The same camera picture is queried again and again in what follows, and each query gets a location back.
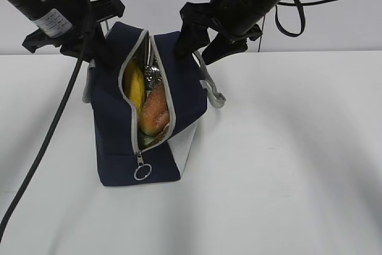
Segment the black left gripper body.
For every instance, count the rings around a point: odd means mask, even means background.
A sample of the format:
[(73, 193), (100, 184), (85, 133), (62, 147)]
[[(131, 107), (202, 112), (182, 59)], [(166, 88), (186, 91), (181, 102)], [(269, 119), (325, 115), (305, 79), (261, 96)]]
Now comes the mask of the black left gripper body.
[(22, 46), (34, 53), (41, 47), (53, 45), (59, 47), (63, 55), (78, 58), (88, 36), (84, 57), (92, 58), (92, 40), (106, 38), (100, 23), (113, 17), (122, 17), (124, 11), (125, 5), (121, 0), (97, 0), (90, 2), (89, 7), (80, 10), (71, 20), (58, 9), (52, 8), (33, 21), (38, 30), (25, 37)]

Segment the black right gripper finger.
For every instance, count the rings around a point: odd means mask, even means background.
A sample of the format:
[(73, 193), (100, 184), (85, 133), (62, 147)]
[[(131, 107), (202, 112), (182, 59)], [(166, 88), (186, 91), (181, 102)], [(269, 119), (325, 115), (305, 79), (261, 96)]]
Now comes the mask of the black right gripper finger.
[(202, 29), (201, 39), (203, 47), (205, 47), (202, 52), (205, 64), (212, 64), (230, 55), (243, 53), (248, 49), (247, 37), (237, 36), (226, 29), (219, 30), (212, 41), (210, 41), (208, 30)]
[(183, 23), (173, 53), (177, 60), (210, 44), (208, 28), (199, 23)]

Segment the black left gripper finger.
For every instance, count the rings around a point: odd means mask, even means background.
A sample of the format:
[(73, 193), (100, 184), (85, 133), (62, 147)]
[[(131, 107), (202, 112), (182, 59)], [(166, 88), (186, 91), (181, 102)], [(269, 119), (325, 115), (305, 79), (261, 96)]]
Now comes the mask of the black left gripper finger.
[(113, 69), (118, 62), (116, 50), (105, 38), (94, 38), (92, 40), (92, 58), (108, 69)]

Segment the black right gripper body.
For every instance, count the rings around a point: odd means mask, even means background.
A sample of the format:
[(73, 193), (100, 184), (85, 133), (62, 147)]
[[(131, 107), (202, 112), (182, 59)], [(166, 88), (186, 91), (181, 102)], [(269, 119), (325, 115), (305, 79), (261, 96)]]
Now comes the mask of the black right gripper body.
[(257, 39), (257, 22), (263, 17), (262, 0), (210, 0), (186, 3), (180, 10), (183, 23), (199, 23), (218, 32), (226, 29), (237, 36)]

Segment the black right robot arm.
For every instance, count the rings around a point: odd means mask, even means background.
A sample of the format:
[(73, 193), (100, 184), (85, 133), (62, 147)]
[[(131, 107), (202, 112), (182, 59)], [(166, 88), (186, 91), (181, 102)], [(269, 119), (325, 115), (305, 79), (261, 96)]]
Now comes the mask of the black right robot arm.
[(243, 53), (247, 41), (258, 39), (258, 21), (281, 0), (210, 0), (186, 3), (180, 10), (183, 21), (174, 55), (183, 59), (203, 48), (202, 57), (211, 64), (227, 56)]

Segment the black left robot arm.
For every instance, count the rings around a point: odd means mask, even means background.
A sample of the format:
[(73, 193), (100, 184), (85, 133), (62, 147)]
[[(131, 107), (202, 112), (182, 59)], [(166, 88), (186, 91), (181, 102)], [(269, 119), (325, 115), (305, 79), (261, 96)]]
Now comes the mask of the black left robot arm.
[(115, 61), (114, 50), (107, 43), (101, 23), (122, 17), (121, 0), (7, 0), (38, 30), (25, 37), (22, 45), (30, 53), (47, 45), (60, 49), (65, 56), (96, 60), (105, 67)]

